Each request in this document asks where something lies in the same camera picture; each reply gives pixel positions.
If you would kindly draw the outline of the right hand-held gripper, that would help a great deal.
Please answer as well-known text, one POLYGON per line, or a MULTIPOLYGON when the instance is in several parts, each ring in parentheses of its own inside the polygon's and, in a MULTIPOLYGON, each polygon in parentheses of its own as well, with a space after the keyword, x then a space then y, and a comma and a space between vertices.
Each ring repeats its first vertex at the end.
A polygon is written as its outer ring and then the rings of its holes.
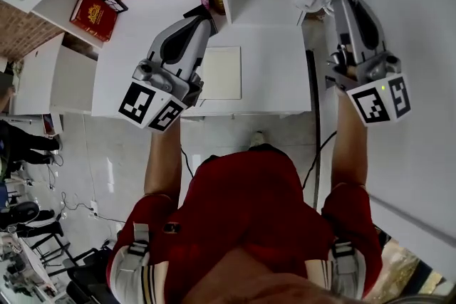
POLYGON ((326 63, 326 88, 346 93, 365 126, 396 123, 412 108, 401 61, 363 0, 332 0, 337 48, 326 63))

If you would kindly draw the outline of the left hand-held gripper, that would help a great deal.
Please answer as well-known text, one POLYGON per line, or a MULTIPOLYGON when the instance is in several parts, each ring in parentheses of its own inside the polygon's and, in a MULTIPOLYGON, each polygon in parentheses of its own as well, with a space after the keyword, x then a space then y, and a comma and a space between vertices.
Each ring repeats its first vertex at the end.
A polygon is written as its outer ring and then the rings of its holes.
POLYGON ((217 24, 204 5, 183 17, 156 36, 118 108, 122 118, 141 129, 165 132, 202 92, 197 69, 217 24))

